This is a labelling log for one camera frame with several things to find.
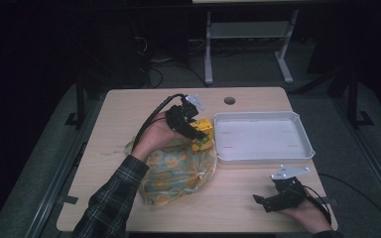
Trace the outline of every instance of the white tray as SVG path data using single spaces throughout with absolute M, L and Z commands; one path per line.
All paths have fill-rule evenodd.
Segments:
M 225 164 L 297 163 L 315 155 L 300 116 L 291 111 L 218 113 L 214 132 Z

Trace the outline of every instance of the person's left hand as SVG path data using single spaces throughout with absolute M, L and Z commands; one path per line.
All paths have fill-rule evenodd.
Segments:
M 142 134 L 141 140 L 132 152 L 133 157 L 145 163 L 154 151 L 166 147 L 175 139 L 185 138 L 169 127 L 165 117 L 166 112 L 161 112 L 154 118 L 153 123 Z

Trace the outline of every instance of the gray floor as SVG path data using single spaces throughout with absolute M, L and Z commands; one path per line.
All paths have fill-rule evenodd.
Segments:
M 277 43 L 246 44 L 245 48 L 229 49 L 212 59 L 214 84 L 211 87 L 281 86 L 289 91 L 318 77 L 306 74 L 315 47 L 313 43 L 290 45 L 286 61 L 295 80 L 291 85 L 284 82 L 275 61 L 273 52 Z M 226 57 L 227 53 L 237 54 Z M 190 58 L 193 71 L 177 65 L 177 62 L 170 61 L 156 67 L 163 74 L 161 88 L 204 87 L 196 76 L 196 73 L 203 76 L 202 55 Z M 160 75 L 152 71 L 151 78 L 156 84 Z M 326 94 L 328 86 L 329 82 L 326 82 L 304 95 L 289 95 L 317 152 L 314 157 L 317 170 L 350 183 L 381 208 L 381 176 L 376 176 L 380 172 L 376 165 L 381 168 L 381 107 L 374 93 L 360 84 L 358 109 L 366 111 L 375 125 L 353 130 L 344 115 L 346 97 L 329 98 Z M 0 237 L 69 237 L 68 233 L 56 228 L 56 222 L 75 172 L 74 167 L 70 170 L 70 165 L 88 140 L 103 101 L 104 95 L 100 100 L 87 100 L 86 124 L 75 130 L 64 124 L 69 113 L 75 112 L 74 86 L 66 93 L 0 214 Z M 60 168 L 65 171 L 59 177 Z M 345 237 L 381 237 L 381 212 L 376 207 L 333 178 L 321 177 L 321 181 L 331 200 L 338 230 Z M 64 186 L 56 187 L 57 193 L 49 192 L 57 183 Z M 226 237 L 258 236 L 236 234 Z M 278 234 L 278 237 L 310 235 Z

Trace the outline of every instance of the white desk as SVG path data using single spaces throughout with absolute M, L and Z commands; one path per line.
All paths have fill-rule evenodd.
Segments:
M 110 91 L 68 193 L 78 200 L 76 204 L 64 204 L 57 224 L 59 230 L 73 230 L 89 198 L 109 180 L 124 160 L 124 147 L 136 135 L 145 119 L 162 101 L 176 93 L 198 95 L 206 109 L 196 119 L 212 118 L 218 112 L 292 110 L 285 91 L 279 87 Z M 234 97 L 236 103 L 225 104 L 223 99 L 227 96 Z M 172 104 L 180 104 L 180 101 L 175 99 Z M 297 166 L 311 168 L 312 171 L 299 177 L 299 180 L 325 196 L 314 163 L 309 161 Z M 127 231 L 301 232 L 303 228 L 295 220 L 275 212 L 266 213 L 252 197 L 253 193 L 264 196 L 277 193 L 269 175 L 278 167 L 278 164 L 249 167 L 218 164 L 212 180 L 199 191 L 165 206 L 146 205 L 138 193 L 127 222 Z

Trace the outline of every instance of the plaid sleeve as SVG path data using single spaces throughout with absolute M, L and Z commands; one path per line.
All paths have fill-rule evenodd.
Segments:
M 128 156 L 89 200 L 72 237 L 124 237 L 126 221 L 148 166 Z

